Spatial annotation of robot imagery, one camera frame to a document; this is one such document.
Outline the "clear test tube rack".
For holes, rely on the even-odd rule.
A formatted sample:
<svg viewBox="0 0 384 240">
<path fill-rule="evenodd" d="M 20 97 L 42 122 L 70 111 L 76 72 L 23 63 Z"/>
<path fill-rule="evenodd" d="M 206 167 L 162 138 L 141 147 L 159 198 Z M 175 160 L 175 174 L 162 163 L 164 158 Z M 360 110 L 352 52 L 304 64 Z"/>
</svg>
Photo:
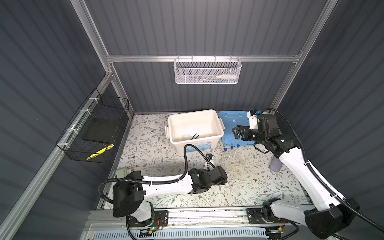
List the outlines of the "clear test tube rack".
<svg viewBox="0 0 384 240">
<path fill-rule="evenodd" d="M 225 163 L 222 162 L 222 167 L 227 173 L 233 173 L 233 174 L 239 175 L 245 166 L 245 158 L 243 157 L 240 150 L 238 150 L 236 158 L 234 158 L 235 150 L 233 150 L 233 153 L 231 156 L 232 159 L 228 161 L 229 151 L 230 150 L 228 150 L 226 162 Z"/>
</svg>

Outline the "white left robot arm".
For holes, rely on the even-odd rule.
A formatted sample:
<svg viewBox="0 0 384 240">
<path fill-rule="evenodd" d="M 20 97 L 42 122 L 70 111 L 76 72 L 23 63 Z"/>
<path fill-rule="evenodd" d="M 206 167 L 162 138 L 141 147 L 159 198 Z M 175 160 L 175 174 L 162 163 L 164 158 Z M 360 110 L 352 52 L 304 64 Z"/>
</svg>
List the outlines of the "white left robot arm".
<svg viewBox="0 0 384 240">
<path fill-rule="evenodd" d="M 202 194 L 212 186 L 224 185 L 228 175 L 223 167 L 212 170 L 193 168 L 181 176 L 148 177 L 141 171 L 128 174 L 113 187 L 113 216 L 134 217 L 143 223 L 154 218 L 154 207 L 149 199 L 163 195 Z"/>
</svg>

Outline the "blue capped test tube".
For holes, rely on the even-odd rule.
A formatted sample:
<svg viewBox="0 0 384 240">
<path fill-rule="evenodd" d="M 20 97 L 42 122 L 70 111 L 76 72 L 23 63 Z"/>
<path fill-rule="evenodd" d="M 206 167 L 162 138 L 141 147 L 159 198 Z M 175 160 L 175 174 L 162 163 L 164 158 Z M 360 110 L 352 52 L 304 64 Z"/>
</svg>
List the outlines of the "blue capped test tube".
<svg viewBox="0 0 384 240">
<path fill-rule="evenodd" d="M 228 161 L 230 161 L 232 159 L 231 156 L 232 156 L 233 150 L 234 150 L 234 146 L 231 146 L 230 151 L 229 151 Z"/>
<path fill-rule="evenodd" d="M 240 145 L 237 144 L 237 145 L 236 145 L 236 150 L 235 150 L 235 152 L 234 152 L 234 158 L 236 158 L 236 155 L 237 155 L 237 152 L 238 152 L 239 148 L 240 148 Z"/>
<path fill-rule="evenodd" d="M 228 149 L 224 148 L 223 157 L 222 157 L 222 162 L 223 163 L 226 162 L 227 155 L 228 155 Z"/>
</svg>

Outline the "white plastic storage box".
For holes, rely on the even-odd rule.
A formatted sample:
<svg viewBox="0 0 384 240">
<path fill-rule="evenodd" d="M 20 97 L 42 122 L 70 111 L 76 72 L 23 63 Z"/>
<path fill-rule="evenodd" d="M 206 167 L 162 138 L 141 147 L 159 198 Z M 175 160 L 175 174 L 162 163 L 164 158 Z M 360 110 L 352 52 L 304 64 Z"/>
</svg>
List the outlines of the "white plastic storage box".
<svg viewBox="0 0 384 240">
<path fill-rule="evenodd" d="M 219 140 L 224 136 L 225 126 L 214 110 L 204 110 L 183 114 L 170 115 L 168 125 L 165 127 L 166 138 L 178 155 L 183 155 L 184 147 L 192 144 L 200 151 L 210 151 L 217 147 Z M 194 140 L 182 141 L 181 137 L 189 134 L 199 137 Z"/>
</svg>

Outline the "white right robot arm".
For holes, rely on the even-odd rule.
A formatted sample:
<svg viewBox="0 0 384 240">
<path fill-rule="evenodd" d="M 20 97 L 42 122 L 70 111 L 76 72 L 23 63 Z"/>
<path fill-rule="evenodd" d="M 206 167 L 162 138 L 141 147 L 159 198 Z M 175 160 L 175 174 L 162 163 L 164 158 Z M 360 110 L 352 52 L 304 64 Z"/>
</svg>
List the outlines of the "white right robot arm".
<svg viewBox="0 0 384 240">
<path fill-rule="evenodd" d="M 267 223 L 286 219 L 301 224 L 318 238 L 326 239 L 347 228 L 360 206 L 354 199 L 347 200 L 303 156 L 303 147 L 296 137 L 283 134 L 276 116 L 248 113 L 249 125 L 232 129 L 235 139 L 263 145 L 268 152 L 295 175 L 307 192 L 311 203 L 298 205 L 272 198 L 263 203 L 261 216 Z"/>
</svg>

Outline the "white ceramic mortar bowl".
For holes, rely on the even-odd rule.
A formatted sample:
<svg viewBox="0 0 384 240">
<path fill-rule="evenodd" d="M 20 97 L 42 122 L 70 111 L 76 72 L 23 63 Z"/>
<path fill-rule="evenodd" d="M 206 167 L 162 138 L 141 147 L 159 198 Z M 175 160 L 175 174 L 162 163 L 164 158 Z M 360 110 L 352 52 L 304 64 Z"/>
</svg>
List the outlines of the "white ceramic mortar bowl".
<svg viewBox="0 0 384 240">
<path fill-rule="evenodd" d="M 188 141 L 188 140 L 191 140 L 191 139 L 192 139 L 192 136 L 189 135 L 189 134 L 184 134 L 184 135 L 182 135 L 182 137 L 181 137 L 181 140 L 182 140 L 182 141 Z"/>
</svg>

